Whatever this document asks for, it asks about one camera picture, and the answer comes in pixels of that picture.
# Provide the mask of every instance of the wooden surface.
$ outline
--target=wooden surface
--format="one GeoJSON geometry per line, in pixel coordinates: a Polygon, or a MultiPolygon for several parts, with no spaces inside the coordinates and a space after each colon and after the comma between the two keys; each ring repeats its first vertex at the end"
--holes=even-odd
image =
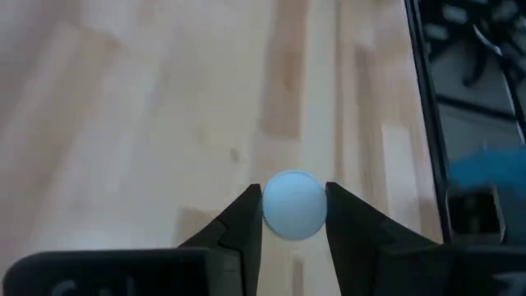
{"type": "MultiPolygon", "coordinates": [[[[441,241],[400,0],[1,0],[0,271],[173,247],[249,183],[337,181],[441,241]]],[[[264,228],[259,295],[337,295],[264,228]]]]}

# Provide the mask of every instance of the wooden table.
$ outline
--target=wooden table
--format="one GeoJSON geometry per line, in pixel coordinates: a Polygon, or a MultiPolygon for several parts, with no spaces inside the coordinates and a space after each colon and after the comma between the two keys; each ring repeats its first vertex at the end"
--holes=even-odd
{"type": "MultiPolygon", "coordinates": [[[[249,183],[336,181],[441,241],[401,0],[2,0],[0,271],[175,247],[249,183]]],[[[259,295],[339,294],[264,229],[259,295]]]]}

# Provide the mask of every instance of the white ball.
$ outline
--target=white ball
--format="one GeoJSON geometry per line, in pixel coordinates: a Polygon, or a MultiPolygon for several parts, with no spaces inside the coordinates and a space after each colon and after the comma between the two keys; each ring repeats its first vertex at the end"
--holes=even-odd
{"type": "Polygon", "coordinates": [[[269,228],[282,238],[309,238],[325,223],[325,189],[309,173],[278,173],[263,191],[263,216],[269,228]]]}

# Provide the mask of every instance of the butcher block countertop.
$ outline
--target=butcher block countertop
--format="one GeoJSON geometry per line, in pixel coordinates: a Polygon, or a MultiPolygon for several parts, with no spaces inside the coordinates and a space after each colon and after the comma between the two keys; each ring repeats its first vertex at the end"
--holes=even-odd
{"type": "MultiPolygon", "coordinates": [[[[176,247],[250,183],[336,181],[441,241],[401,0],[0,0],[0,272],[176,247]]],[[[258,294],[339,295],[321,230],[258,294]]]]}

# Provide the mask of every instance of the wood grain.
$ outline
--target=wood grain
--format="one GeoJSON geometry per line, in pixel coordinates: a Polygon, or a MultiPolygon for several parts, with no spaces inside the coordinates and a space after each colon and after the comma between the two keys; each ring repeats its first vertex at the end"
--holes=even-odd
{"type": "MultiPolygon", "coordinates": [[[[403,2],[68,3],[0,10],[15,82],[0,83],[0,271],[41,250],[177,246],[285,169],[440,242],[403,2]]],[[[324,229],[264,228],[261,256],[259,295],[339,294],[324,229]]]]}

